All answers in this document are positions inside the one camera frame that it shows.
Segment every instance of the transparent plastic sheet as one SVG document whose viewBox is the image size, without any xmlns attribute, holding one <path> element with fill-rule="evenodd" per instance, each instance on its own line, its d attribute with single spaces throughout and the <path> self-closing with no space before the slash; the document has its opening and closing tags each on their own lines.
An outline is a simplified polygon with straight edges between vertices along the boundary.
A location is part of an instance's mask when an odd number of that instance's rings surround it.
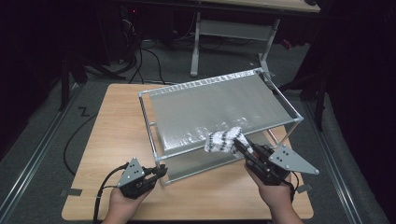
<svg viewBox="0 0 396 224">
<path fill-rule="evenodd" d="M 161 156 L 156 161 L 163 160 L 168 166 L 169 181 L 240 159 L 227 153 L 205 152 L 205 140 L 213 132 L 239 126 L 249 137 L 294 122 L 255 70 L 147 93 L 161 143 Z"/>
</svg>

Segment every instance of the white cloth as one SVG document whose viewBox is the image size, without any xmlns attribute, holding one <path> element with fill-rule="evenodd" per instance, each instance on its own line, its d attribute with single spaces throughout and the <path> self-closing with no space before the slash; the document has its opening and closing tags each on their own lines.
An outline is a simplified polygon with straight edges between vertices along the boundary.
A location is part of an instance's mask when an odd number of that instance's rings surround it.
<svg viewBox="0 0 396 224">
<path fill-rule="evenodd" d="M 236 154 L 238 151 L 233 145 L 233 141 L 237 139 L 247 147 L 247 151 L 253 153 L 253 149 L 246 137 L 242 134 L 240 127 L 233 127 L 228 131 L 215 132 L 210 134 L 205 142 L 206 152 L 231 152 Z"/>
</svg>

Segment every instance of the light wood surface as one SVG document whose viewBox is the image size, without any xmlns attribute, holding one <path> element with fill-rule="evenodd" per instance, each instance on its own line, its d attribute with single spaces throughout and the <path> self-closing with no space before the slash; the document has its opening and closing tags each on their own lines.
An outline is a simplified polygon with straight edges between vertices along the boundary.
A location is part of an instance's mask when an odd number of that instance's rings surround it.
<svg viewBox="0 0 396 224">
<path fill-rule="evenodd" d="M 64 219 L 92 220 L 95 196 L 103 180 L 131 158 L 136 157 L 142 166 L 155 165 L 137 93 L 158 87 L 161 86 L 112 84 L 108 87 L 72 185 L 72 189 L 82 189 L 82 193 L 67 197 L 62 212 Z M 275 134 L 284 132 L 283 128 L 275 130 Z M 134 219 L 270 219 L 269 209 L 243 163 L 244 160 L 236 161 L 165 187 L 158 182 Z M 116 185 L 120 176 L 121 172 L 115 173 L 107 184 Z M 106 215 L 110 191 L 104 191 L 99 219 Z M 293 206 L 301 218 L 313 216 L 306 192 L 296 193 Z"/>
<path fill-rule="evenodd" d="M 320 7 L 309 6 L 305 0 L 201 0 L 201 2 L 240 5 L 246 7 L 267 7 L 301 12 L 320 12 Z"/>
</svg>

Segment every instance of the person's left hand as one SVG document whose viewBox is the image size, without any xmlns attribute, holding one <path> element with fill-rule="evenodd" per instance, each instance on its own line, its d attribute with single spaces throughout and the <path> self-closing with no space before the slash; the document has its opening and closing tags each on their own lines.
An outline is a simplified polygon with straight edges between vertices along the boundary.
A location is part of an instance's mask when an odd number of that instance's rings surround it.
<svg viewBox="0 0 396 224">
<path fill-rule="evenodd" d="M 134 216 L 139 205 L 150 193 L 151 190 L 142 194 L 137 199 L 130 199 L 124 197 L 119 188 L 114 188 L 111 190 L 110 204 L 103 224 L 125 224 Z"/>
</svg>

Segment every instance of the dark background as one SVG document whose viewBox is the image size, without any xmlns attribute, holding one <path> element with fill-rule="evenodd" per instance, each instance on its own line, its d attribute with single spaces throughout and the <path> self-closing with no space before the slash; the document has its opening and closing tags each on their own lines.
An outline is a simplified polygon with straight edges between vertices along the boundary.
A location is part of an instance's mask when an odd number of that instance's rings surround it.
<svg viewBox="0 0 396 224">
<path fill-rule="evenodd" d="M 275 43 L 311 44 L 295 78 L 325 77 L 334 114 L 361 171 L 389 217 L 395 161 L 396 6 L 381 1 L 321 1 L 321 14 L 339 20 L 284 18 Z M 191 12 L 162 9 L 138 11 L 139 28 L 169 47 L 173 30 L 183 34 Z M 253 17 L 220 19 L 254 21 Z M 46 99 L 62 73 L 65 52 L 73 50 L 108 65 L 125 58 L 125 39 L 117 7 L 89 3 L 13 1 L 0 3 L 1 158 L 23 130 L 29 117 Z M 317 97 L 323 79 L 314 78 L 296 89 Z"/>
</svg>

